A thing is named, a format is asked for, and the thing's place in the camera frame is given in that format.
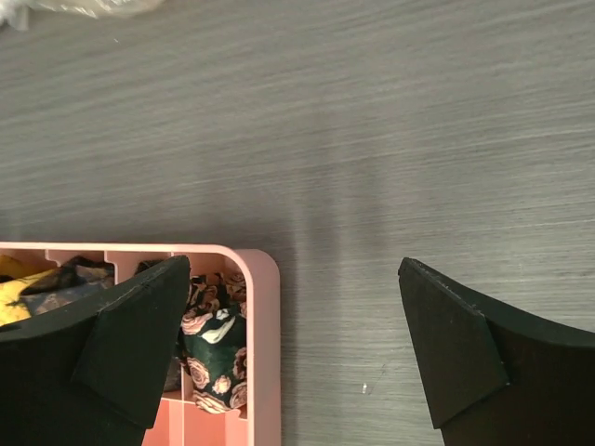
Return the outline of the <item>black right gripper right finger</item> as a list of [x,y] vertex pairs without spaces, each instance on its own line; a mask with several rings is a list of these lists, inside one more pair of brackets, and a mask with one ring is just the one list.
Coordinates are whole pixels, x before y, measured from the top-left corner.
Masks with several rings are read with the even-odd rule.
[[430,418],[447,445],[591,445],[594,334],[399,267]]

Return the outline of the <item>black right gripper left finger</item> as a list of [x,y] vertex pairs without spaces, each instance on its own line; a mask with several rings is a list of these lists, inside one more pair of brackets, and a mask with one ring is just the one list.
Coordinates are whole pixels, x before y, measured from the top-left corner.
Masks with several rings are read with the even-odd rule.
[[140,445],[155,423],[189,292],[172,256],[1,329],[4,445]]

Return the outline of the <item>clear polka dot zip bag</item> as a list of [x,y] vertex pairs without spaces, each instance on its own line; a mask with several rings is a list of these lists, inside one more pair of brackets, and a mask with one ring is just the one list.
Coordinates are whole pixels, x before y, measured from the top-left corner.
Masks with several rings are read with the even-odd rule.
[[1,0],[1,25],[26,31],[32,10],[68,13],[93,19],[130,18],[150,12],[164,0]]

